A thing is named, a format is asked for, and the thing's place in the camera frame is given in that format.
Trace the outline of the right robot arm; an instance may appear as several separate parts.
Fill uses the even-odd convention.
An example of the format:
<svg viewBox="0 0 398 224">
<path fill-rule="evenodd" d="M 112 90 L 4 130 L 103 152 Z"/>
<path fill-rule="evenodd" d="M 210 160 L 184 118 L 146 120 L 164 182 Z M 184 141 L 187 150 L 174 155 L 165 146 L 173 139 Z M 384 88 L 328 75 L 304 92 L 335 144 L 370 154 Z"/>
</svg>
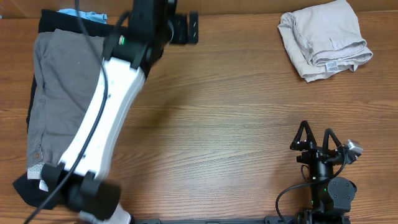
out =
<svg viewBox="0 0 398 224">
<path fill-rule="evenodd" d="M 300 151 L 297 162 L 308 168 L 307 185 L 311 191 L 311 208 L 301 209 L 290 223 L 350 222 L 347 213 L 357 192 L 357 186 L 340 177 L 345 166 L 357 161 L 363 147 L 354 140 L 342 143 L 331 129 L 326 129 L 319 146 L 307 121 L 302 121 L 290 145 Z"/>
</svg>

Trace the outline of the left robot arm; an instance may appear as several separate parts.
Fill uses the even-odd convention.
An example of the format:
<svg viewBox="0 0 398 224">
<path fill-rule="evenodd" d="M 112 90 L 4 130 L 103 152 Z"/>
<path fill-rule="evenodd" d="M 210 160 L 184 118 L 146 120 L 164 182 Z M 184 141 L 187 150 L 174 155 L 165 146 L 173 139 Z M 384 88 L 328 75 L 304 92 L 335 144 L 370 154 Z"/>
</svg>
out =
<svg viewBox="0 0 398 224">
<path fill-rule="evenodd" d="M 89 223 L 133 223 L 119 203 L 121 189 L 108 182 L 116 140 L 135 97 L 166 45 L 198 42 L 198 13 L 176 12 L 176 1 L 135 1 L 97 55 L 96 90 L 73 141 L 57 165 L 45 164 L 40 189 L 48 200 L 78 211 Z"/>
</svg>

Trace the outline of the beige shorts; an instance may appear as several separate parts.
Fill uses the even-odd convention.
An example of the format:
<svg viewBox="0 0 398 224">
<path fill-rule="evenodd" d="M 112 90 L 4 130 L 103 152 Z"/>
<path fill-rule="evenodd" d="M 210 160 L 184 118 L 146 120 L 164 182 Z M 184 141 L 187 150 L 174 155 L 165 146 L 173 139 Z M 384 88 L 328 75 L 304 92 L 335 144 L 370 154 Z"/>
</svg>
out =
<svg viewBox="0 0 398 224">
<path fill-rule="evenodd" d="M 286 12 L 277 28 L 292 64 L 308 83 L 354 72 L 373 57 L 345 0 Z"/>
</svg>

